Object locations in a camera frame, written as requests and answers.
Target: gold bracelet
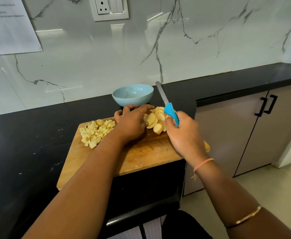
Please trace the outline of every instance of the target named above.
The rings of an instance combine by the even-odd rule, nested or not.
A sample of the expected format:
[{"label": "gold bracelet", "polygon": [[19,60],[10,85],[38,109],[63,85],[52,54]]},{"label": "gold bracelet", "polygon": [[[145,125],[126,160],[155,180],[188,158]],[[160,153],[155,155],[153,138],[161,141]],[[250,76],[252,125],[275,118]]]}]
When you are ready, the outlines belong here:
[{"label": "gold bracelet", "polygon": [[256,208],[255,211],[253,211],[251,214],[247,215],[246,217],[244,217],[243,219],[239,220],[239,221],[236,221],[235,223],[231,224],[231,225],[228,225],[228,226],[225,226],[226,229],[230,229],[232,227],[236,227],[238,226],[239,224],[242,224],[243,222],[247,221],[248,219],[250,219],[251,217],[255,216],[257,213],[259,213],[259,211],[262,209],[262,206],[258,206]]}]

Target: marble wall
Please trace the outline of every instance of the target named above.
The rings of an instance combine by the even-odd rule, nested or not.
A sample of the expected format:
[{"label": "marble wall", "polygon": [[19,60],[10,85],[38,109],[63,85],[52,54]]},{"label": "marble wall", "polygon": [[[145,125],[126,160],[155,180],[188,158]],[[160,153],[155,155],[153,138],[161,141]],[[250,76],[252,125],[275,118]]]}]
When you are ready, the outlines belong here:
[{"label": "marble wall", "polygon": [[23,2],[44,51],[0,56],[0,114],[283,62],[291,46],[291,0],[128,0],[129,20],[105,22],[89,0]]}]

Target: blue bowl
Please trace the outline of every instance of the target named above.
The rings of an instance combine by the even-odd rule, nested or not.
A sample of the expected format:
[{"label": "blue bowl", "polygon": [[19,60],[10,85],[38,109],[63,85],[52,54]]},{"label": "blue bowl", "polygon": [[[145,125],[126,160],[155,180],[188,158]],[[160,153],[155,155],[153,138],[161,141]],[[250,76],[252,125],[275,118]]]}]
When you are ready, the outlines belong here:
[{"label": "blue bowl", "polygon": [[150,85],[129,85],[116,89],[112,97],[120,106],[137,104],[141,106],[149,102],[153,95],[153,87]]}]

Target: blue knife handle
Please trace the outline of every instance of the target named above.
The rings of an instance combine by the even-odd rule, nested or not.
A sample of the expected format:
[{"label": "blue knife handle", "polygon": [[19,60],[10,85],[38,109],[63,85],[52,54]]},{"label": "blue knife handle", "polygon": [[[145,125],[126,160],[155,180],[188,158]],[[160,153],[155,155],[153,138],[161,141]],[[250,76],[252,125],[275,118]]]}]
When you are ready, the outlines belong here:
[{"label": "blue knife handle", "polygon": [[164,108],[164,113],[166,113],[166,114],[172,116],[172,119],[173,119],[174,125],[175,125],[176,127],[179,126],[180,121],[179,121],[179,118],[178,118],[177,114],[175,113],[175,111],[174,111],[174,109],[173,109],[173,106],[172,106],[172,103],[171,103],[171,102],[168,103],[168,104],[166,105],[166,107]]}]

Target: cabinet door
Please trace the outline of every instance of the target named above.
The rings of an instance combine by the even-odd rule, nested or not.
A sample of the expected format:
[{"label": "cabinet door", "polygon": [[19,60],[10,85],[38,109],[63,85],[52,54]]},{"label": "cabinet door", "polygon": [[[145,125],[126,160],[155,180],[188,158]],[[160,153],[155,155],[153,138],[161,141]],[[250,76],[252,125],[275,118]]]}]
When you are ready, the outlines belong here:
[{"label": "cabinet door", "polygon": [[274,100],[271,95],[277,96],[275,105],[258,118],[235,175],[277,161],[291,140],[291,86],[270,90],[265,111]]},{"label": "cabinet door", "polygon": [[[232,100],[198,107],[195,120],[200,125],[201,134],[211,146],[211,158],[230,176],[242,157],[248,138],[255,125],[258,113],[267,91]],[[187,164],[184,195],[203,188],[199,178],[191,179],[193,168]]]}]

